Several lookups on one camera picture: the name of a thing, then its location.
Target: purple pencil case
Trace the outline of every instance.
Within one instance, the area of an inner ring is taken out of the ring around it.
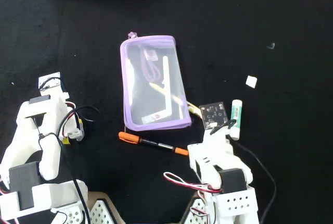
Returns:
[[[120,46],[124,123],[134,131],[177,129],[191,124],[175,39],[137,37]]]

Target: marker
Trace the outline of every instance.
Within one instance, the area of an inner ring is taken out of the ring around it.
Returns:
[[[174,146],[166,145],[166,144],[163,144],[163,143],[153,142],[153,141],[138,137],[137,135],[128,134],[128,133],[125,133],[125,132],[119,132],[118,136],[119,136],[119,139],[124,141],[124,142],[128,142],[128,143],[131,143],[131,144],[143,143],[143,144],[147,144],[147,145],[150,145],[150,146],[166,148],[168,150],[171,150],[172,152],[175,152],[176,154],[188,156],[188,151],[184,150],[180,147],[174,147]]]
[[[236,123],[230,129],[230,137],[236,141],[239,140],[241,107],[242,107],[241,100],[233,100],[232,109],[231,109],[231,119],[236,120]]]

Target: black circuit board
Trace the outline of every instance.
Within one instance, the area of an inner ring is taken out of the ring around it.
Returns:
[[[204,129],[213,129],[228,121],[227,113],[222,102],[199,106],[202,114]]]

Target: orange marker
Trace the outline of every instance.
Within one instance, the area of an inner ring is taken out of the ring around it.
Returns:
[[[147,140],[147,139],[140,138],[140,137],[138,137],[136,135],[133,135],[133,134],[128,134],[128,133],[125,133],[125,132],[119,132],[118,136],[119,136],[120,140],[122,140],[124,142],[131,143],[131,144],[144,143],[144,144],[147,144],[147,145],[150,145],[150,146],[166,148],[168,150],[171,150],[172,152],[175,152],[176,154],[188,155],[188,151],[184,150],[180,147],[173,147],[173,146],[166,145],[166,144],[163,144],[163,143],[153,142],[153,141],[150,141],[150,140]]]

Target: zipper pull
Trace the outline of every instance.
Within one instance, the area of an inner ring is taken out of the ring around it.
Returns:
[[[137,38],[137,33],[131,31],[131,32],[128,34],[128,36],[129,36],[129,39]]]

